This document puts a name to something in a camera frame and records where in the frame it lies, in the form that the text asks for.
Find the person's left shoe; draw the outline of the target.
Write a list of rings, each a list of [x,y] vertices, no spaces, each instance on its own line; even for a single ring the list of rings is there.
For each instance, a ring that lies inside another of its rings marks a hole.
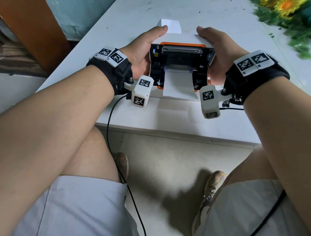
[[[129,174],[129,162],[127,156],[122,152],[118,152],[113,155],[113,159],[117,167],[120,182],[126,183]]]

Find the person's right shoe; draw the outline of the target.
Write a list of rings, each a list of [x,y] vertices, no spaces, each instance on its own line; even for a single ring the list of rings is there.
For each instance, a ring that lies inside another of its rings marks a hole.
[[[203,200],[192,223],[192,236],[195,235],[198,228],[203,225],[204,221],[206,220],[213,197],[225,179],[226,174],[223,171],[215,171],[208,178],[204,188]]]

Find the person's left leg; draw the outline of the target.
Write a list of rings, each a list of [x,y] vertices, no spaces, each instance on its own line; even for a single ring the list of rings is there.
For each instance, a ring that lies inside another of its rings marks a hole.
[[[61,175],[106,179],[119,183],[115,161],[103,134],[93,127]]]

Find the grey shorts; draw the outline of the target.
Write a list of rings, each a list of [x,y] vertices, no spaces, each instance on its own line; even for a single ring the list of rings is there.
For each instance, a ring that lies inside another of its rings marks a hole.
[[[60,176],[33,204],[12,236],[139,236],[125,207],[127,185]],[[201,213],[195,236],[251,236],[282,196],[278,180],[253,180],[224,187]]]

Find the person's right leg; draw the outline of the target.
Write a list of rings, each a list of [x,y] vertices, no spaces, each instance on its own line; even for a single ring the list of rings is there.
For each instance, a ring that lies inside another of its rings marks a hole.
[[[278,180],[263,147],[253,150],[242,163],[231,171],[223,183],[223,187],[252,180]]]

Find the person's right forearm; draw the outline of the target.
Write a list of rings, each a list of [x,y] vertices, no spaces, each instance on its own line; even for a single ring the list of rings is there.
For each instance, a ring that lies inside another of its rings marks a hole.
[[[311,96],[285,77],[252,92],[243,104],[268,160],[311,232]]]

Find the person's left forearm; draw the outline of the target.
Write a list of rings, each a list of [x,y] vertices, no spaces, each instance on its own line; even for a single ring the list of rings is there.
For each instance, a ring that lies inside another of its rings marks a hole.
[[[0,236],[61,174],[114,95],[89,65],[0,114]]]

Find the person's left hand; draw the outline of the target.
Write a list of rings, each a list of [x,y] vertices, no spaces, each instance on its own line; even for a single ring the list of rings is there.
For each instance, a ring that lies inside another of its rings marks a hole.
[[[132,64],[133,79],[139,79],[150,72],[150,47],[155,40],[144,40],[143,33],[120,51],[125,54]]]

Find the white paper strip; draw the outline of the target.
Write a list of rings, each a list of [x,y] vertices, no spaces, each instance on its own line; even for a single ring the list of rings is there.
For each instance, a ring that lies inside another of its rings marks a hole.
[[[163,96],[174,99],[198,100],[192,73],[189,71],[165,71]]]

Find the artificial flowers with green leaves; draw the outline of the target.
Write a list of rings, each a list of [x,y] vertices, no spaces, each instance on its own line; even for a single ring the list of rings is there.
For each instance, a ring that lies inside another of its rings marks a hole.
[[[253,14],[283,31],[298,58],[311,60],[311,0],[249,0]]]

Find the white marker block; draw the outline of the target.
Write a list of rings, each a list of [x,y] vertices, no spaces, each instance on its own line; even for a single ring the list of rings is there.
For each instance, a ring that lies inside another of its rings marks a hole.
[[[263,50],[248,53],[234,61],[235,66],[243,77],[249,76],[261,69],[268,68],[276,63],[277,61]]]
[[[105,61],[112,67],[116,68],[127,59],[127,56],[123,54],[119,49],[112,48],[106,45],[94,55],[94,58],[100,61]]]

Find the person's leg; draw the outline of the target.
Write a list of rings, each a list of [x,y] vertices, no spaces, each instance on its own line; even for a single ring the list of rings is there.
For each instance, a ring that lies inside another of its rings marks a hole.
[[[252,180],[278,180],[263,147],[253,150],[242,163],[231,171],[223,183],[223,187]]]
[[[106,179],[119,183],[115,161],[103,134],[93,127],[61,175]]]

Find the white orange label printer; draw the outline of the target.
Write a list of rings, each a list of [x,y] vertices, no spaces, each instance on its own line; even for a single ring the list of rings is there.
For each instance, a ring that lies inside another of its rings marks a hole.
[[[149,52],[149,76],[154,80],[150,96],[174,99],[163,96],[165,71],[189,71],[198,96],[194,101],[200,101],[199,90],[207,85],[208,69],[215,57],[214,48],[197,34],[182,34],[179,21],[159,20],[157,26],[164,25],[168,26],[167,33],[151,44]]]

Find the person's shoe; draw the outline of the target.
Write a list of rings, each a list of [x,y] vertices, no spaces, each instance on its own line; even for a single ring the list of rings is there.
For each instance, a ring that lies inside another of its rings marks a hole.
[[[122,152],[118,152],[113,155],[113,159],[117,167],[120,182],[126,183],[129,174],[129,162],[127,156]]]
[[[206,220],[213,197],[225,179],[226,174],[223,171],[215,171],[208,178],[204,188],[203,200],[192,223],[192,236],[195,235],[198,228],[203,225],[204,221]]]

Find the person's right hand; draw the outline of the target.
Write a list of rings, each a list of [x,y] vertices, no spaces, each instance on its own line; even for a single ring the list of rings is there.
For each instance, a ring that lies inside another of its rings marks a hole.
[[[209,41],[215,51],[215,57],[208,69],[208,84],[224,85],[226,72],[236,59],[246,55],[249,51],[243,49],[225,32],[215,29],[215,41]]]

